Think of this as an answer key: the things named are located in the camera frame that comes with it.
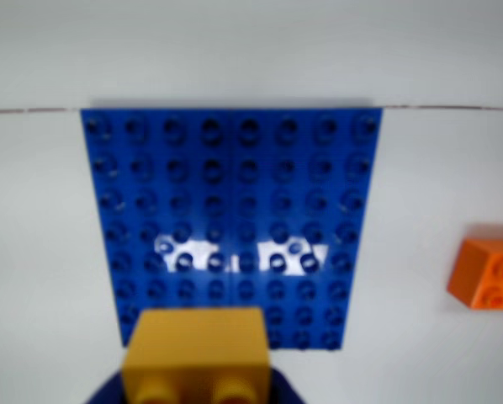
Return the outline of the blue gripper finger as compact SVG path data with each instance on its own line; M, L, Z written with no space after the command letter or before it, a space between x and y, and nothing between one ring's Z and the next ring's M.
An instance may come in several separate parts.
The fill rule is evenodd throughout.
M86 404L124 404L124 384L119 371L111 375L85 401Z
M269 404L304 404L304 400L278 369L271 368Z

